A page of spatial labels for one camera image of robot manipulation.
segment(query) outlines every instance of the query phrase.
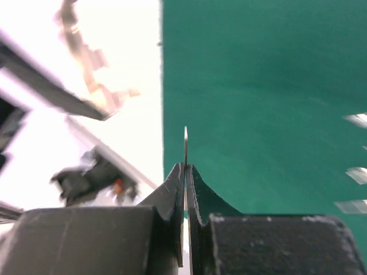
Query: red component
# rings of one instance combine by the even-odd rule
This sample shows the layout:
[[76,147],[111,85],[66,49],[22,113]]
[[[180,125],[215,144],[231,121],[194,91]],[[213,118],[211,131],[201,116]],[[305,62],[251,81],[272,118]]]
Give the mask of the red component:
[[119,186],[122,186],[122,179],[117,179],[116,181],[115,181],[115,185],[119,185]]
[[114,192],[116,195],[122,193],[124,190],[122,188],[123,181],[122,179],[117,179],[114,183]]

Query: white surface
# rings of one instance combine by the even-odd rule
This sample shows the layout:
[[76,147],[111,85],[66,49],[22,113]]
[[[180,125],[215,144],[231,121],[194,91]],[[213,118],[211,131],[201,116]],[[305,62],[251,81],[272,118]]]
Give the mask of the white surface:
[[4,225],[0,225],[0,243],[2,243],[2,240],[6,238],[7,233],[11,230],[13,227],[13,223],[6,223]]
[[[61,0],[13,0],[2,3],[0,27],[41,64],[57,76],[66,89],[84,97],[87,89],[53,22]],[[120,113],[100,122],[79,118],[88,129],[121,154],[157,185],[163,182],[161,96],[161,7],[159,0],[79,0],[77,12],[93,28],[93,41],[113,61],[116,75],[126,87],[138,88],[141,96],[129,99]],[[79,163],[84,149],[70,136],[64,115],[42,99],[30,95],[4,70],[0,89],[23,106],[34,109],[27,126],[8,148],[14,158],[0,177],[0,199],[24,209],[61,206],[59,192],[48,185],[53,173]],[[187,220],[185,244],[188,251]]]

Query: green paper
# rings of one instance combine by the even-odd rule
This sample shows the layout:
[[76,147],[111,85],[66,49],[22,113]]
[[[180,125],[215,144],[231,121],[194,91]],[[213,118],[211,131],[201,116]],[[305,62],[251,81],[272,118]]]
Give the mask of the green paper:
[[[164,2],[165,174],[184,159],[244,213],[339,214],[367,199],[367,2]],[[361,243],[361,219],[343,218]]]

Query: blurry metal part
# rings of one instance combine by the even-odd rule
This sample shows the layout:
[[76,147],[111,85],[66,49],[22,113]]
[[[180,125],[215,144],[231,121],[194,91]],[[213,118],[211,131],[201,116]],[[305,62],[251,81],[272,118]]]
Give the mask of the blurry metal part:
[[[189,137],[188,137],[188,127],[187,126],[185,126],[185,134],[184,134],[184,150],[185,150],[185,152],[184,152],[184,156],[183,156],[183,159],[184,159],[184,161],[183,161],[183,167],[184,167],[184,169],[185,169],[185,176],[186,176],[186,170],[188,169],[188,151],[189,151],[189,145],[188,145],[188,139],[189,139]],[[185,197],[184,197],[184,200],[183,200],[183,209],[185,210],[185,211],[187,211],[187,209],[188,209],[188,204],[186,203],[186,189],[185,189]]]
[[188,127],[185,126],[185,156],[184,156],[185,172],[188,168]]
[[335,202],[344,214],[367,214],[367,200]]
[[358,184],[367,183],[367,169],[363,167],[353,167],[349,168],[345,172],[348,176],[354,179]]
[[16,208],[8,203],[0,201],[0,223],[12,223],[22,214],[23,209]]
[[56,173],[51,180],[62,189],[61,198],[66,199],[66,206],[75,205],[80,199],[91,194],[97,195],[99,191],[114,186],[115,193],[121,200],[125,196],[135,199],[137,195],[137,182],[118,169],[109,160],[102,156],[95,148],[91,151],[95,165],[89,169],[76,166],[65,168]]
[[112,114],[122,106],[126,96],[134,96],[134,91],[115,91],[116,87],[112,84],[111,70],[103,51],[90,49],[83,41],[73,6],[75,2],[76,0],[64,0],[61,5],[59,13],[61,32],[71,55],[82,71],[91,97],[90,100],[99,108]]
[[[22,126],[22,120],[27,114],[20,108],[0,95],[0,153],[5,150]],[[0,157],[0,168],[6,162],[6,156]]]
[[89,146],[95,146],[95,150],[98,153],[100,153],[118,169],[123,171],[131,179],[136,181],[138,184],[146,184],[153,190],[158,187],[148,177],[146,177],[128,161],[123,159],[119,154],[112,150],[108,145],[104,144],[98,137],[90,133],[85,126],[81,125],[77,120],[70,116],[67,116],[65,120],[71,132],[77,138],[79,138],[82,142],[87,143]]
[[105,120],[107,118],[106,113],[99,111],[90,103],[78,99],[55,84],[41,73],[37,66],[25,59],[24,54],[21,52],[15,45],[11,45],[5,34],[0,32],[0,69],[6,68],[37,94],[68,113],[97,120]]

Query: black object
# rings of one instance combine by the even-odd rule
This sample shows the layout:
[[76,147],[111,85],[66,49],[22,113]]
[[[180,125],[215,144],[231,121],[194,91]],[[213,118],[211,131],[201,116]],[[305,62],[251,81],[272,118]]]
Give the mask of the black object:
[[131,199],[137,195],[136,182],[116,168],[96,150],[89,152],[95,162],[89,170],[81,167],[68,168],[57,173],[55,180],[61,187],[61,198],[67,200],[67,206],[93,199],[98,191],[116,183],[128,193]]
[[3,153],[22,126],[27,111],[0,97],[0,171],[8,158]]
[[16,221],[23,214],[23,210],[0,201],[0,224]]
[[44,76],[12,48],[15,47],[8,45],[5,35],[0,33],[0,69],[8,69],[43,98],[68,113],[97,120],[108,118],[107,113],[97,110],[87,101],[78,99]]
[[177,274],[185,178],[191,274],[367,274],[339,219],[243,215],[179,163],[136,207],[28,211],[0,250],[0,275]]

